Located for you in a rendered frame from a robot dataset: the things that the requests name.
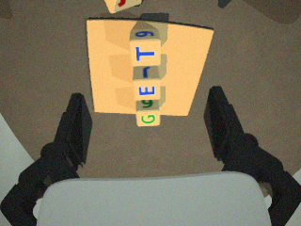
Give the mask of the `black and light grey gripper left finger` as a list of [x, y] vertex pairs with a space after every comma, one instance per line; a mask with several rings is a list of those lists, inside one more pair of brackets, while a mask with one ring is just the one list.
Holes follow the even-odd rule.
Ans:
[[43, 146], [40, 158], [21, 172], [18, 184], [0, 204], [11, 226], [37, 226], [33, 208], [46, 189], [59, 181], [80, 178], [76, 171], [86, 164], [91, 128], [92, 118], [84, 95], [73, 93], [54, 142]]

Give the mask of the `beige block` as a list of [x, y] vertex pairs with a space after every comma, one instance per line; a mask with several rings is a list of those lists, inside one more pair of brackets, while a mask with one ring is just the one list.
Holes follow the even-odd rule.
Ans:
[[153, 126], [160, 124], [159, 100], [136, 100], [137, 126]]
[[158, 66], [133, 67], [135, 100], [160, 99], [160, 75]]
[[161, 40], [158, 29], [131, 30], [129, 45], [132, 66], [160, 65]]
[[141, 0], [104, 0], [110, 13], [141, 4]]

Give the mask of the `tan square mat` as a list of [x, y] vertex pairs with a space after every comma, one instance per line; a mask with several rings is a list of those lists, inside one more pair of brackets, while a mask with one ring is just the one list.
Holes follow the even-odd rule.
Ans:
[[160, 115], [187, 116], [214, 31], [138, 20], [87, 20], [95, 112], [135, 114], [129, 39], [135, 29], [158, 29], [161, 38]]

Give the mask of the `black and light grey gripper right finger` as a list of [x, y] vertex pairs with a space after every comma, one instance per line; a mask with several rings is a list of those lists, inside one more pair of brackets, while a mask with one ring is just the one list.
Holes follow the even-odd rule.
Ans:
[[225, 164], [221, 171], [238, 171], [255, 178], [272, 198], [268, 208], [271, 225], [285, 226], [301, 202], [301, 185], [283, 170], [280, 160], [259, 147], [253, 135], [244, 133], [220, 86], [209, 90], [203, 117], [214, 158]]

